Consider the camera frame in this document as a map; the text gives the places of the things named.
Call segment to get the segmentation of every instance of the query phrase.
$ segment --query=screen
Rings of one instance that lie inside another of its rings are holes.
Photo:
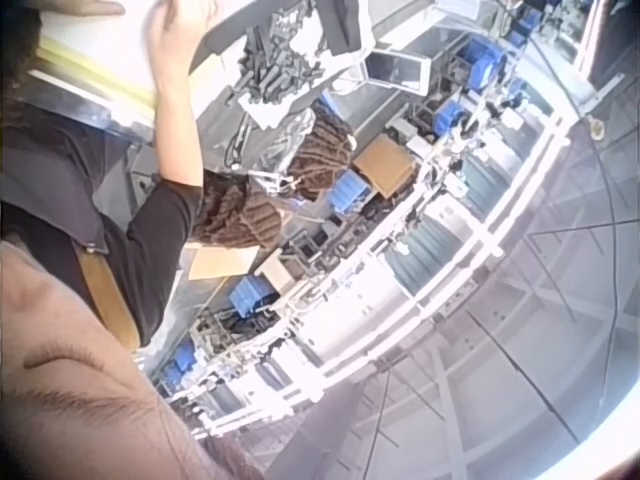
[[[422,62],[418,60],[373,52],[367,57],[365,63],[371,80],[420,90]]]

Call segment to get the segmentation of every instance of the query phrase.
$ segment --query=monitor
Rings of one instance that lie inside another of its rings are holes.
[[[365,60],[369,83],[425,96],[429,91],[431,59],[419,55],[373,50]]]

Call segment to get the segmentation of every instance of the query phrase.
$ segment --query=shoulder strap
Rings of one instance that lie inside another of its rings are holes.
[[[130,351],[140,347],[140,335],[104,256],[76,247],[76,256],[102,324]]]

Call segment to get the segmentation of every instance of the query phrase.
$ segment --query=forearm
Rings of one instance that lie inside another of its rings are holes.
[[[159,89],[156,147],[160,176],[183,185],[202,186],[203,163],[187,82]]]

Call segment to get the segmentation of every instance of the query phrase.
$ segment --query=black sleeve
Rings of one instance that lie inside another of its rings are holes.
[[[129,224],[127,270],[137,293],[133,303],[142,317],[138,326],[143,345],[162,322],[201,199],[200,187],[162,180]]]

